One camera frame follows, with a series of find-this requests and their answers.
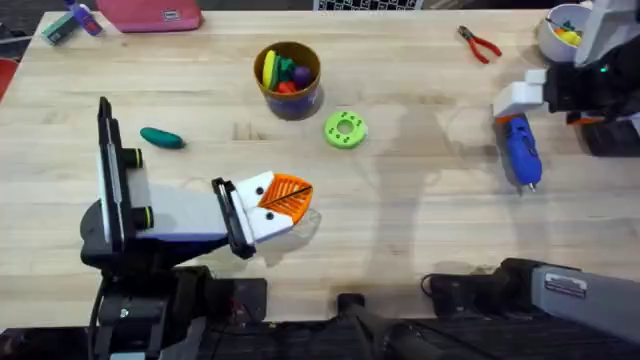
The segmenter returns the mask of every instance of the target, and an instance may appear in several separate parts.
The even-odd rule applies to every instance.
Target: green ring
[[[338,130],[342,121],[351,123],[353,129],[348,134]],[[353,111],[339,111],[331,115],[324,123],[324,138],[332,146],[340,149],[351,149],[358,146],[367,136],[367,125]]]

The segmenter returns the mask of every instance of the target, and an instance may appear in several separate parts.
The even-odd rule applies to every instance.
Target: red toy piece
[[[280,94],[293,94],[298,90],[296,90],[296,84],[293,81],[286,81],[278,84],[277,91]]]

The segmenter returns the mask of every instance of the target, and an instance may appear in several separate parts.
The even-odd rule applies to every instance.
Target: white cup
[[[585,23],[591,10],[576,4],[563,4],[549,10],[547,18],[556,24],[563,25],[570,21],[576,30],[584,31]],[[538,46],[540,51],[555,62],[573,62],[578,47],[564,42],[558,34],[554,32],[558,26],[543,19],[538,26]]]

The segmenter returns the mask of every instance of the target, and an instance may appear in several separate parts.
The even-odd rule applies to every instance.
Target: cup
[[[279,56],[292,59],[296,65],[307,66],[313,74],[311,85],[292,94],[280,94],[269,90],[262,84],[262,68],[269,50],[274,50]],[[256,56],[253,64],[256,83],[262,91],[267,105],[277,116],[287,120],[304,118],[314,108],[320,91],[320,60],[318,55],[306,45],[293,42],[278,42],[267,46]]]
[[[584,31],[587,18],[591,14],[591,10],[576,4],[563,4],[554,7],[549,10],[547,18],[551,19],[556,24],[564,24],[566,21],[570,21],[576,30]],[[558,34],[554,32],[558,26],[542,20],[542,23],[538,27],[538,46],[540,51],[548,59],[555,62],[573,62],[576,57],[578,47],[575,45],[567,44],[564,42]]]

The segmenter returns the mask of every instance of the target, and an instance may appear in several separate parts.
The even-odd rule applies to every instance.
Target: yellow toy piece
[[[562,39],[567,44],[575,46],[580,45],[580,41],[582,40],[580,38],[580,35],[578,35],[578,33],[576,33],[575,31],[565,31],[560,35],[560,39]]]
[[[262,67],[262,85],[267,89],[271,89],[273,81],[274,69],[276,65],[276,52],[269,50],[264,57],[264,65]]]

